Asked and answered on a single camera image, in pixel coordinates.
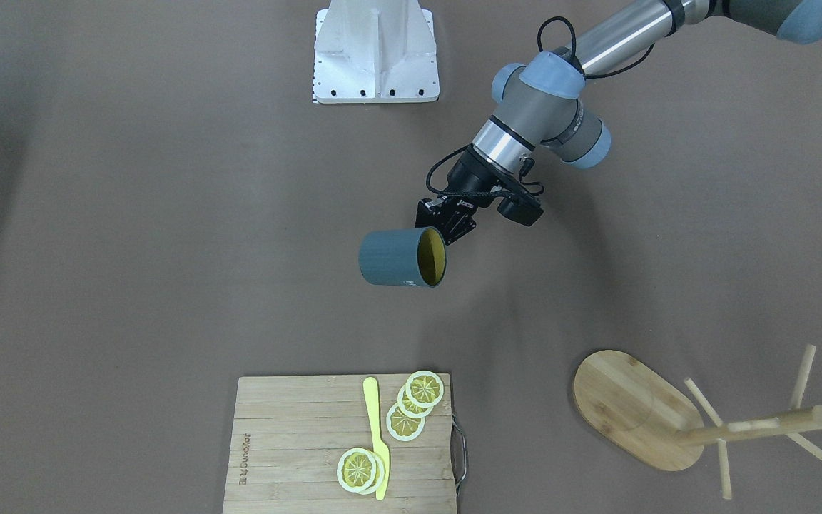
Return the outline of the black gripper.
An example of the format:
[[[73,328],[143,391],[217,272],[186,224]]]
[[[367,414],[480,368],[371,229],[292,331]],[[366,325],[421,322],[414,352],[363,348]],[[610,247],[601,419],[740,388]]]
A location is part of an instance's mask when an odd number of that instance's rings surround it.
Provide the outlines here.
[[[415,228],[432,227],[444,231],[446,245],[453,244],[476,228],[479,208],[500,200],[498,211],[517,215],[519,195],[512,191],[512,175],[466,148],[447,175],[446,198],[422,198],[415,209]]]

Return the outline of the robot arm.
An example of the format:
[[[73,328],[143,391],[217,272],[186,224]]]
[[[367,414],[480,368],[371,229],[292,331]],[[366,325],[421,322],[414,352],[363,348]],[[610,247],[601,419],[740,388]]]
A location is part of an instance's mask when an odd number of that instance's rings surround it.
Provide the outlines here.
[[[626,71],[631,56],[648,56],[660,39],[682,26],[723,16],[796,44],[822,39],[822,1],[635,1],[568,46],[539,48],[527,64],[512,63],[492,81],[496,110],[470,144],[453,153],[456,163],[443,189],[417,206],[415,225],[434,228],[454,243],[476,226],[477,209],[499,199],[498,212],[531,226],[542,209],[541,184],[524,181],[538,146],[569,166],[588,168],[606,157],[611,134],[580,99],[590,79]]]

